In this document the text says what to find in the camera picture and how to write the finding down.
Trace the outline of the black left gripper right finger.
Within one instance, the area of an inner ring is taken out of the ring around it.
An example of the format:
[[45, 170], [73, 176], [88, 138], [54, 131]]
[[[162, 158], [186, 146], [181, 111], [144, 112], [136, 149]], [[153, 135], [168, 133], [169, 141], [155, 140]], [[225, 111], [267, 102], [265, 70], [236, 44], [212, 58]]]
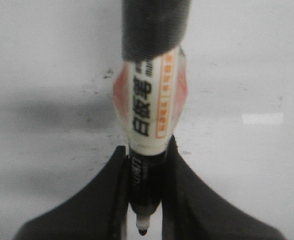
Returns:
[[169, 141], [162, 190], [164, 240], [284, 240], [276, 228], [248, 215], [207, 186]]

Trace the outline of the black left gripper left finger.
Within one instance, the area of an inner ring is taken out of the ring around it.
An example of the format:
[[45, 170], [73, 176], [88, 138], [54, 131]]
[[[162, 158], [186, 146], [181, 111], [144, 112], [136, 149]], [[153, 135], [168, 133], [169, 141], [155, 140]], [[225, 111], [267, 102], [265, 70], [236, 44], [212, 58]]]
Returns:
[[15, 240], [125, 240], [130, 163], [117, 146], [102, 170], [82, 190], [26, 222]]

